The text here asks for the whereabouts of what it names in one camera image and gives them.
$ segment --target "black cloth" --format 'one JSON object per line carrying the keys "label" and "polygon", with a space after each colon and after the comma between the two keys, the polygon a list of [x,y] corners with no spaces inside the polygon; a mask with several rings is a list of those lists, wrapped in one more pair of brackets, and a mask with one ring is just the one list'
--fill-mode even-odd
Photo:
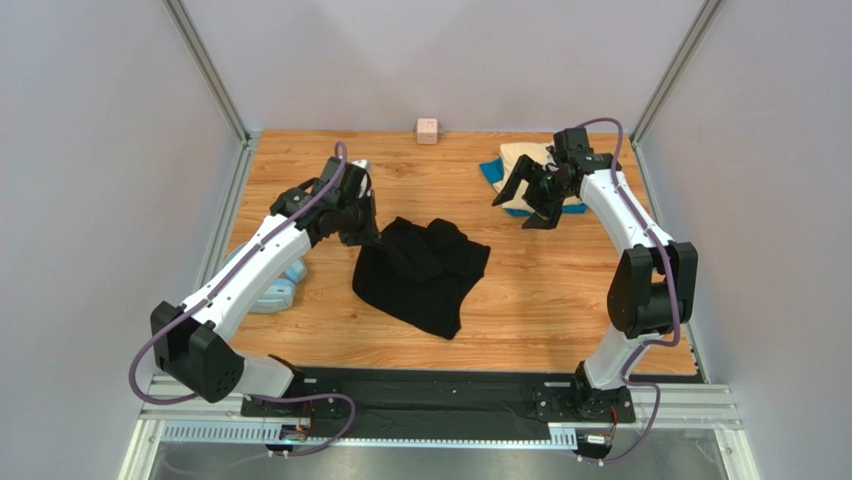
{"label": "black cloth", "polygon": [[489,253],[446,220],[421,227],[397,217],[382,231],[381,245],[361,248],[352,289],[379,310],[451,340]]}

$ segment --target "wooden table surface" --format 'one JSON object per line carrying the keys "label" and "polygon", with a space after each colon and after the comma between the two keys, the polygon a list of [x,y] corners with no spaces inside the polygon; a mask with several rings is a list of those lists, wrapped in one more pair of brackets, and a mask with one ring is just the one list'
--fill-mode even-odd
{"label": "wooden table surface", "polygon": [[[350,161],[373,164],[379,229],[397,216],[424,226],[443,218],[491,246],[485,277],[462,305],[461,331],[447,341],[361,301],[351,288],[359,248],[332,236],[306,256],[309,274],[293,307],[250,314],[234,348],[296,365],[503,371],[573,371],[594,352],[609,325],[606,294],[619,260],[597,217],[589,210],[563,215],[556,230],[521,230],[523,218],[491,207],[496,193],[478,167],[501,143],[548,142],[550,133],[448,132],[438,145],[417,145],[412,132],[266,131],[229,252],[255,232],[279,193],[320,174],[338,139]],[[590,135],[598,152],[612,152],[616,139]],[[619,161],[647,208],[627,141]],[[653,347],[636,371],[696,370],[684,341]]]}

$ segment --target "blue towel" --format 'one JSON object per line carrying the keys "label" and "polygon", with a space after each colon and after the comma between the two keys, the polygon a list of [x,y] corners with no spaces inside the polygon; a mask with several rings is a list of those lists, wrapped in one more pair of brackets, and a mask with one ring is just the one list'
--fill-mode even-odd
{"label": "blue towel", "polygon": [[[480,163],[479,168],[482,170],[483,175],[485,175],[485,179],[488,180],[488,183],[491,185],[503,180],[503,160],[500,157],[497,157],[496,160],[492,160],[490,162]],[[586,207],[585,203],[564,205],[562,207],[562,213],[585,213],[586,208],[588,207]],[[532,215],[532,213],[527,212],[526,210],[515,210],[514,208],[507,208],[505,210],[506,213],[513,217],[529,217]]]}

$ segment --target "light blue object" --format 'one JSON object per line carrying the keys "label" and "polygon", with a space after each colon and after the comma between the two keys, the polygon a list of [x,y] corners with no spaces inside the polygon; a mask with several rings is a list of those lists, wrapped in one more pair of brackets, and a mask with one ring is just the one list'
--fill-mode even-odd
{"label": "light blue object", "polygon": [[[488,180],[488,183],[491,185],[503,180],[503,160],[500,157],[497,157],[496,160],[492,160],[490,162],[480,163],[479,168],[485,175],[485,179]],[[563,205],[562,213],[585,213],[586,208],[588,207],[586,207],[585,203]],[[526,210],[516,210],[514,208],[506,208],[504,210],[513,217],[529,217],[532,215],[532,213]]]}
{"label": "light blue object", "polygon": [[[230,262],[245,245],[244,243],[235,248],[225,259],[225,263]],[[275,313],[293,306],[293,299],[296,297],[296,283],[294,282],[302,281],[308,274],[308,269],[305,262],[300,258],[287,267],[285,273],[289,278],[276,278],[275,282],[254,302],[249,312]]]}
{"label": "light blue object", "polygon": [[293,283],[299,283],[308,276],[308,267],[305,266],[305,261],[300,258],[284,269],[284,275],[287,275],[287,278],[292,280]]}

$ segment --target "small wooden cube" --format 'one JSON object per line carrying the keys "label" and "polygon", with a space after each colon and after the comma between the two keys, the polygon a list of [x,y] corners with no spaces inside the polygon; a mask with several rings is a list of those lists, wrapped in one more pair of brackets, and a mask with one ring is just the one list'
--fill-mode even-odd
{"label": "small wooden cube", "polygon": [[417,119],[417,143],[420,145],[435,145],[438,143],[438,119]]}

